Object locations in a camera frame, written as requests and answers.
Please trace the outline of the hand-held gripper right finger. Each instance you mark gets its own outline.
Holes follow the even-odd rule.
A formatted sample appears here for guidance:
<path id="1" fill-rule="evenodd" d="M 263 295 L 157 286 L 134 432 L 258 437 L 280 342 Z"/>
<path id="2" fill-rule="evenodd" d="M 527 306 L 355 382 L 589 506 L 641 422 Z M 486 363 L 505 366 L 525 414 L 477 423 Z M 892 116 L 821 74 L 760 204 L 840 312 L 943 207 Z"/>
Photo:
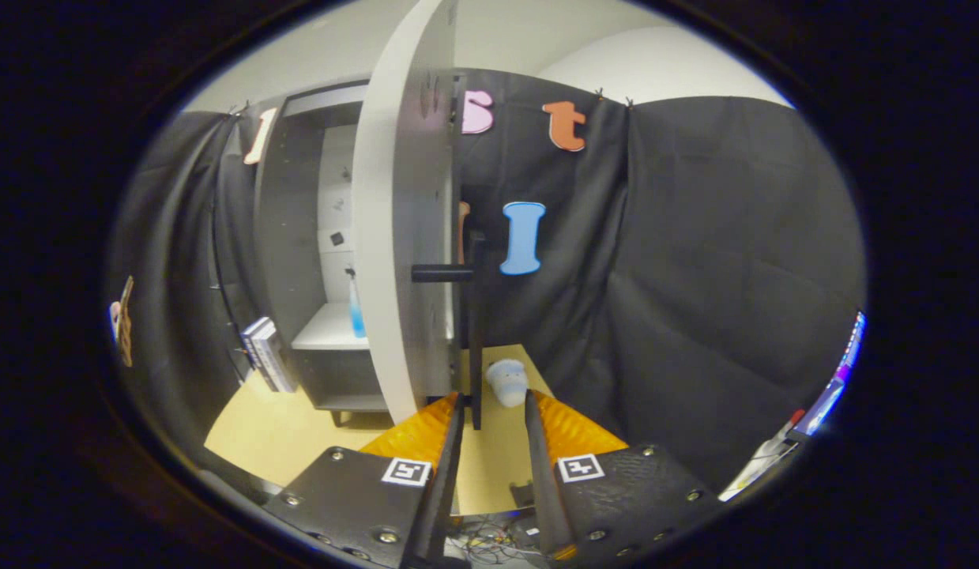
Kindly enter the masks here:
<path id="1" fill-rule="evenodd" d="M 625 443 L 540 391 L 526 392 L 525 427 L 540 550 L 551 564 L 641 564 L 723 511 L 659 444 Z"/>

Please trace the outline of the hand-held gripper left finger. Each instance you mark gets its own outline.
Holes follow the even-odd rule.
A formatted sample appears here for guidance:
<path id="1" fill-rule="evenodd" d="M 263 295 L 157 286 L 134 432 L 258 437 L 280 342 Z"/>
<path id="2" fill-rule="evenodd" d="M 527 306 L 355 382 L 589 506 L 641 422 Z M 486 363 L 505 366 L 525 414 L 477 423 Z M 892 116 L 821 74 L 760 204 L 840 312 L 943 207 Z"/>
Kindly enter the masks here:
<path id="1" fill-rule="evenodd" d="M 450 393 L 362 450 L 334 446 L 266 502 L 315 551 L 352 568 L 434 568 L 446 527 L 466 418 Z"/>

